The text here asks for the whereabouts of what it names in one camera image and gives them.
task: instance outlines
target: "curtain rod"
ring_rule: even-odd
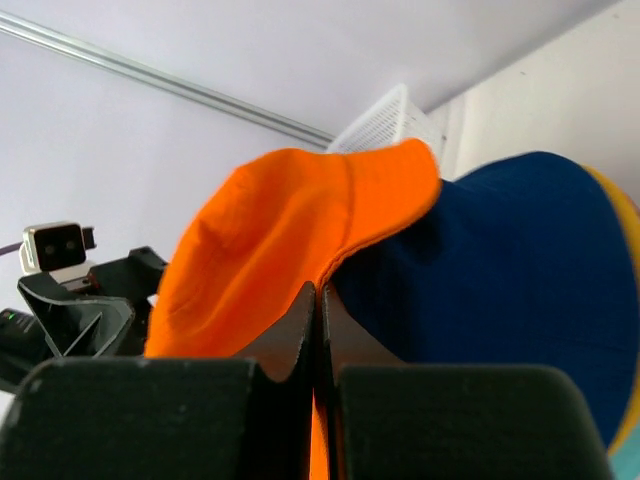
[[[326,148],[333,139],[328,133],[308,125],[171,76],[129,58],[103,50],[3,11],[0,11],[0,32],[173,93],[256,125],[275,130],[317,147]]]

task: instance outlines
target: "white plastic basket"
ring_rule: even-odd
[[[327,148],[327,153],[375,150],[405,138],[419,138],[440,158],[440,129],[411,101],[404,84],[396,85],[367,112],[358,117]]]

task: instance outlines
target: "white ceiling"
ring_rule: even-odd
[[[432,108],[613,0],[0,0],[330,133],[395,83]]]

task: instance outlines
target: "baseball cap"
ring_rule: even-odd
[[[408,362],[563,370],[613,452],[640,415],[640,222],[616,188],[550,153],[498,161],[444,182],[424,217],[333,282]]]
[[[419,140],[363,153],[269,153],[237,169],[191,222],[151,314],[148,357],[224,357],[323,285],[353,252],[436,201],[441,181]]]

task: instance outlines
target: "black cable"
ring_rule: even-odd
[[[11,245],[7,245],[5,247],[0,247],[0,257],[8,253],[17,252],[18,250],[20,250],[21,245],[22,245],[22,242],[19,242],[19,243],[13,243]]]

